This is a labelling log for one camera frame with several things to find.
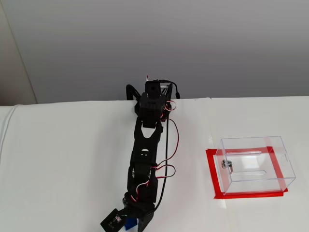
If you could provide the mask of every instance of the white wall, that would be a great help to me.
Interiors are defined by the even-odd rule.
[[[309,95],[306,0],[2,0],[38,102]]]
[[[30,81],[0,2],[0,105],[35,103]]]

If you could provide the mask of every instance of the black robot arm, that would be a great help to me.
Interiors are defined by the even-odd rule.
[[[161,91],[160,83],[170,83],[164,91]],[[147,81],[145,92],[140,95],[136,89],[127,85],[126,96],[137,100],[135,113],[137,120],[134,130],[134,145],[131,153],[130,167],[128,169],[127,192],[123,198],[124,209],[114,209],[102,222],[101,226],[106,232],[118,232],[128,218],[137,218],[138,232],[142,232],[152,220],[155,210],[161,203],[162,189],[159,203],[155,207],[158,179],[155,176],[157,147],[160,141],[163,126],[161,121],[169,122],[169,111],[165,111],[166,105],[170,107],[172,84],[166,80]],[[143,136],[141,128],[153,128],[154,132],[149,138]]]

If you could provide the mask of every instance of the black cable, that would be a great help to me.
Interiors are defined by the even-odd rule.
[[[166,94],[165,94],[167,101],[170,101],[170,99],[172,97],[172,92],[173,92],[173,84],[169,84],[168,89],[167,89]]]
[[[169,121],[172,121],[172,122],[174,123],[175,128],[176,128],[176,131],[177,131],[177,137],[178,137],[175,151],[174,151],[174,153],[168,158],[168,160],[170,160],[171,158],[174,157],[174,155],[176,154],[177,149],[178,149],[178,145],[179,145],[179,131],[178,131],[178,127],[177,127],[176,123],[174,122],[174,120],[173,120],[173,119],[170,119],[170,118],[169,118],[168,120],[169,120]]]
[[[178,92],[178,87],[177,85],[175,84],[175,82],[172,82],[172,81],[168,81],[168,80],[158,80],[160,83],[172,83],[175,87],[176,87],[176,98],[177,99],[180,99],[180,94]]]
[[[168,90],[168,88],[165,88],[165,89],[162,91],[162,93],[163,93],[163,94],[166,94],[167,90]]]
[[[167,120],[166,120],[166,147],[165,147],[165,159],[168,158],[168,144],[169,144],[169,115],[167,116]],[[168,175],[168,167],[165,167],[165,176]],[[160,199],[158,204],[155,206],[155,209],[150,212],[147,216],[149,216],[150,214],[153,214],[159,207],[159,205],[161,204],[162,198],[163,198],[163,193],[164,193],[164,189],[165,189],[165,183],[166,183],[166,179],[167,177],[164,178],[163,181],[163,186],[162,186],[162,191],[161,191],[161,195],[160,195]]]

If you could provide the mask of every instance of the red wire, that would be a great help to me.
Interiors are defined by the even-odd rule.
[[[159,177],[157,177],[157,179],[161,179],[161,178],[165,178],[165,177],[166,177],[166,178],[172,177],[172,176],[174,176],[174,175],[176,174],[176,168],[175,168],[173,165],[170,165],[170,164],[162,165],[161,167],[156,168],[155,170],[158,171],[159,169],[161,169],[161,168],[163,168],[163,167],[167,167],[167,166],[172,167],[172,168],[174,169],[173,175],[169,175],[169,176],[159,176]]]
[[[175,103],[175,108],[174,108],[174,109],[168,109],[168,108],[167,108],[167,104],[166,104],[166,105],[165,105],[165,109],[166,109],[166,110],[168,110],[168,111],[173,111],[173,110],[176,109],[176,102],[174,102],[174,101],[167,101],[167,102],[173,102],[173,103]]]
[[[138,200],[138,196],[139,196],[139,186],[141,186],[141,185],[147,185],[147,186],[148,186],[148,184],[149,184],[149,180],[148,180],[147,182],[145,182],[145,183],[142,183],[142,184],[137,185],[137,187],[136,187],[136,200],[135,200],[134,197],[131,195],[132,201],[137,202],[137,200]]]

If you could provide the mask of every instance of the white tablecloth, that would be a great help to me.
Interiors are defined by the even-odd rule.
[[[177,123],[180,143],[170,163],[177,173],[167,180],[163,201],[146,232],[307,228],[308,97],[176,103],[170,117]],[[102,232],[100,222],[114,208],[123,208],[134,142],[134,104],[89,101],[19,106],[11,118],[0,163],[0,232]],[[158,161],[165,156],[165,125]],[[172,123],[169,128],[171,154],[177,134]],[[205,150],[216,148],[221,138],[273,135],[282,136],[297,177],[289,192],[280,198],[215,200]]]

